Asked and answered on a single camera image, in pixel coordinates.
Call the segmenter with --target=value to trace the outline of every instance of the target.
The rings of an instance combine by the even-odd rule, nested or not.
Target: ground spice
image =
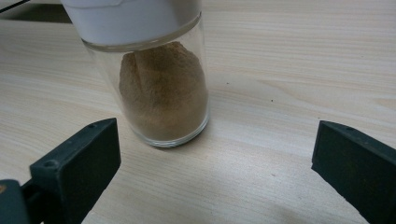
[[[199,59],[179,42],[125,54],[120,94],[127,119],[148,139],[184,137],[205,119],[204,71]]]

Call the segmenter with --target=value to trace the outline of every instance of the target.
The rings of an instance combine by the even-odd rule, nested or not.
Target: light wood surface
[[[204,1],[203,18],[211,119],[168,150],[132,133],[72,24],[0,20],[0,179],[115,117],[122,164],[84,223],[366,223],[311,157],[321,119],[396,147],[396,2]]]

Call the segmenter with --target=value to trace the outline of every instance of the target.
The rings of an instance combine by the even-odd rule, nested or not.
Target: jar
[[[155,147],[209,119],[200,0],[61,0],[132,130]]]

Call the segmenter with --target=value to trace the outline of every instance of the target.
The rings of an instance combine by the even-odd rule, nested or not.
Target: white lid
[[[61,0],[81,38],[123,45],[169,35],[196,19],[201,0]]]

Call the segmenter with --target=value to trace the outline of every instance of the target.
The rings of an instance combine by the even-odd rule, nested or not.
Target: black plastic part
[[[86,126],[30,166],[46,194],[46,224],[81,223],[120,167],[115,119]]]
[[[312,169],[370,223],[396,223],[396,150],[353,128],[321,121]]]
[[[27,206],[28,215],[32,224],[41,223],[47,216],[45,192],[29,180],[21,187],[23,198]]]
[[[16,180],[0,180],[0,223],[30,223],[20,184]]]

